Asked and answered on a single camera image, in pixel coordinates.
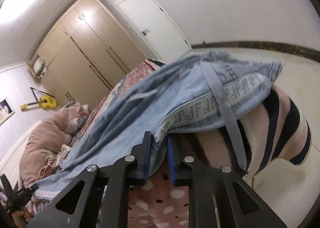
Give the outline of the left hand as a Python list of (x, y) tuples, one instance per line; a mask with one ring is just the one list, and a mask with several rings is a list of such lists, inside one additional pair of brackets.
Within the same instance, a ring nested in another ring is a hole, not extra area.
[(24, 228), (34, 218), (34, 216), (25, 207), (13, 212), (12, 218), (18, 228)]

